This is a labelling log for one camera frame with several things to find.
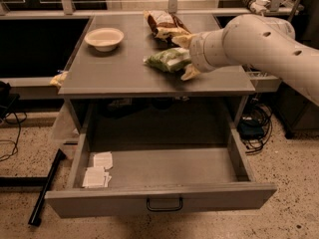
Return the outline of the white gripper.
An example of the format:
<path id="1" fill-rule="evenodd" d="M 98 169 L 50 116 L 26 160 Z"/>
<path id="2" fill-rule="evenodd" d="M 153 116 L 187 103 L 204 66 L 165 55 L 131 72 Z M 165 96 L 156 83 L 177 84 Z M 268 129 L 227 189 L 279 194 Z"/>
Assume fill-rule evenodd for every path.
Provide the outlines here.
<path id="1" fill-rule="evenodd" d="M 222 45 L 223 30 L 201 32 L 198 34 L 174 36 L 174 44 L 189 49 L 192 64 L 184 67 L 180 77 L 183 81 L 191 80 L 200 73 L 208 73 L 218 68 L 230 66 Z"/>

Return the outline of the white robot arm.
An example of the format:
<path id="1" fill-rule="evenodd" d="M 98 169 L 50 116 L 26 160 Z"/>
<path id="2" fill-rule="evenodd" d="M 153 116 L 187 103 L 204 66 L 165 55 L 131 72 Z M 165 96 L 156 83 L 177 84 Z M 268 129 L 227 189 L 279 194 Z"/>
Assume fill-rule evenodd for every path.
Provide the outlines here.
<path id="1" fill-rule="evenodd" d="M 172 41 L 189 51 L 201 73 L 249 65 L 319 105 L 319 50 L 298 43 L 286 20 L 244 14 L 222 29 L 176 36 Z"/>

